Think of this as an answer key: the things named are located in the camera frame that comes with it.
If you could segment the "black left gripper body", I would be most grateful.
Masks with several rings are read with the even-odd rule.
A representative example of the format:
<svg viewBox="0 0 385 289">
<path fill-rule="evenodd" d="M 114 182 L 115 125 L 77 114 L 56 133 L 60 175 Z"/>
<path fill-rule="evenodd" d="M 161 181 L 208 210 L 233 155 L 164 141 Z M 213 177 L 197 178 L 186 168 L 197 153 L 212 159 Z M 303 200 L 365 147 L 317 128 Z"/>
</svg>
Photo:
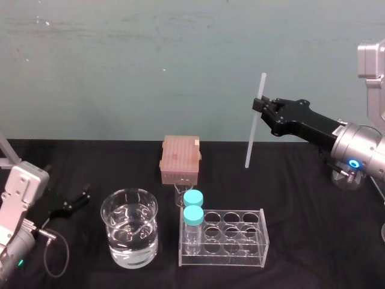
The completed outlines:
<svg viewBox="0 0 385 289">
<path fill-rule="evenodd" d="M 51 197 L 49 201 L 48 219 L 53 220 L 55 218 L 68 219 L 75 211 L 79 201 L 79 197 L 73 197 L 67 199 L 62 195 Z"/>
</svg>

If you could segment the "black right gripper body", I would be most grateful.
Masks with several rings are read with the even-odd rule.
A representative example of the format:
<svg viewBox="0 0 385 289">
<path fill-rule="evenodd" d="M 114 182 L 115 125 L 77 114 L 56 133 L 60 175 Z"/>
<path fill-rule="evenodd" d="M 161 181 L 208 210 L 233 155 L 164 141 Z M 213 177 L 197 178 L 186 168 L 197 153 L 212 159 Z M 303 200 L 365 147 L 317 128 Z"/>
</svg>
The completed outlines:
<svg viewBox="0 0 385 289">
<path fill-rule="evenodd" d="M 337 136 L 334 132 L 343 127 L 336 120 L 310 109 L 310 102 L 276 99 L 278 105 L 269 105 L 261 112 L 261 119 L 276 137 L 294 135 L 321 148 L 332 148 Z"/>
</svg>

